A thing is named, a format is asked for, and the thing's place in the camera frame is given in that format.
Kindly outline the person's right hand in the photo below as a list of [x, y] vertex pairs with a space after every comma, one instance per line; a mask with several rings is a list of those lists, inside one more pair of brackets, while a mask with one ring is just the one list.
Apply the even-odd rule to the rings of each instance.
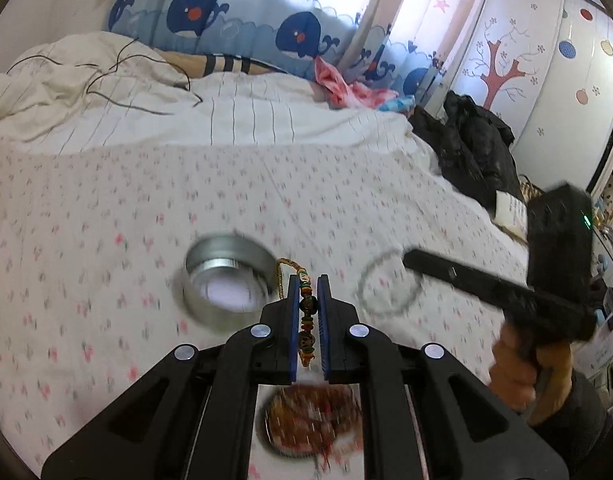
[[525, 414], [533, 408], [527, 423], [536, 426], [563, 408], [571, 393], [572, 350], [566, 342], [538, 348], [534, 365], [523, 358], [521, 342], [515, 327], [505, 322], [492, 349], [489, 388], [512, 411]]

